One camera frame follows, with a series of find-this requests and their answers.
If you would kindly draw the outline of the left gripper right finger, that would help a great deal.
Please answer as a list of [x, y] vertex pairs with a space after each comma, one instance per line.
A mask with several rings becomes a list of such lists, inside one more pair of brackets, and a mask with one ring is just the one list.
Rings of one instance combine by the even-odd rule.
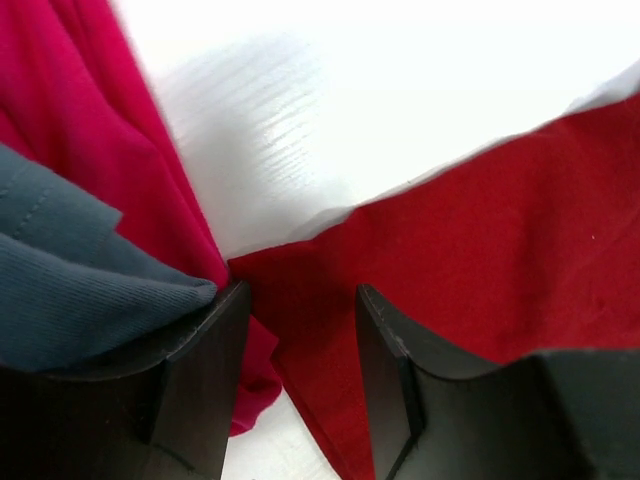
[[379, 479], [635, 479], [637, 350], [498, 365], [361, 285], [356, 333]]

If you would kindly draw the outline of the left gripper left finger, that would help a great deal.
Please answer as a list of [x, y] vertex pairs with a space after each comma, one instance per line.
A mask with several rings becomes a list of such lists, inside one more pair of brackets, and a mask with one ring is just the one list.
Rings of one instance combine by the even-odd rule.
[[1, 371], [5, 479], [217, 479], [251, 309], [203, 309], [66, 370]]

